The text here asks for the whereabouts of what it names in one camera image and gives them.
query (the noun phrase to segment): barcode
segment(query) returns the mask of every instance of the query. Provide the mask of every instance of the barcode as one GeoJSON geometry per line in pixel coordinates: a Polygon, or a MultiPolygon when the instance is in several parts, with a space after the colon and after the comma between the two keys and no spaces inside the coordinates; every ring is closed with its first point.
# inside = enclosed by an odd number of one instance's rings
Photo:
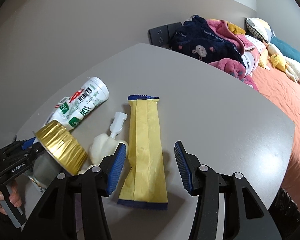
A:
{"type": "Polygon", "coordinates": [[[80,100],[80,102],[84,101],[90,94],[92,93],[92,89],[91,88],[87,88],[83,94],[81,96],[78,97],[78,99],[80,100]]]}

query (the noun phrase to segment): gold container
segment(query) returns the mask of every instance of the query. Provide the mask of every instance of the gold container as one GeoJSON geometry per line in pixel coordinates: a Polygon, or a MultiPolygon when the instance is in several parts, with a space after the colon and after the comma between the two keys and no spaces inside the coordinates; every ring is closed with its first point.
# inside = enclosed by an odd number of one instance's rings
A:
{"type": "Polygon", "coordinates": [[[56,120],[35,133],[47,152],[71,175],[80,171],[87,159],[87,153],[78,141],[56,120]]]}

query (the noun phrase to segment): orange bed sheet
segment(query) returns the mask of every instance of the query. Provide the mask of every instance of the orange bed sheet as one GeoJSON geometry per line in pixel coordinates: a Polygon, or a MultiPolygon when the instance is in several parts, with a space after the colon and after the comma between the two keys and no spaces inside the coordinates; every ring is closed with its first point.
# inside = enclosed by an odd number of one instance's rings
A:
{"type": "Polygon", "coordinates": [[[280,70],[257,67],[253,80],[259,92],[278,106],[296,125],[292,153],[282,187],[287,190],[300,210],[300,84],[280,70]]]}

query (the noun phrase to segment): green label square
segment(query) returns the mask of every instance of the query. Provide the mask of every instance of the green label square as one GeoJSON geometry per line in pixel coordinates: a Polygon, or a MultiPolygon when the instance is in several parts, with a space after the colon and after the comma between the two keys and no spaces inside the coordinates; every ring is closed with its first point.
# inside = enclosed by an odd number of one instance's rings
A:
{"type": "Polygon", "coordinates": [[[69,124],[74,128],[76,127],[80,122],[80,119],[73,117],[70,121],[69,124]]]}
{"type": "Polygon", "coordinates": [[[63,105],[61,105],[59,108],[60,108],[60,110],[62,111],[63,114],[65,114],[69,110],[69,106],[66,102],[63,105]]]}

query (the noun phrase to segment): gray tabletop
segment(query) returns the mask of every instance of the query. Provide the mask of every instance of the gray tabletop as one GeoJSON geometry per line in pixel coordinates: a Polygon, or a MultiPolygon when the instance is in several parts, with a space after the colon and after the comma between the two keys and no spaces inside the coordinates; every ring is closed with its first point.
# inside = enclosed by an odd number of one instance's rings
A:
{"type": "MultiPolygon", "coordinates": [[[[188,239],[197,197],[190,197],[183,188],[174,158],[174,143],[178,140],[188,153],[197,155],[202,164],[216,172],[243,173],[265,206],[270,206],[288,166],[294,123],[243,82],[168,49],[139,43],[99,63],[45,102],[23,125],[18,138],[30,138],[61,98],[70,96],[93,76],[107,85],[110,97],[72,132],[86,150],[95,136],[109,131],[115,112],[130,115],[129,95],[160,97],[168,211],[134,210],[116,204],[129,171],[126,163],[117,190],[104,198],[114,240],[188,239]]],[[[117,138],[129,141],[129,117],[117,138]]],[[[27,216],[37,200],[37,196],[26,194],[27,216]]],[[[223,231],[222,202],[220,211],[217,239],[222,238],[223,231]]]]}

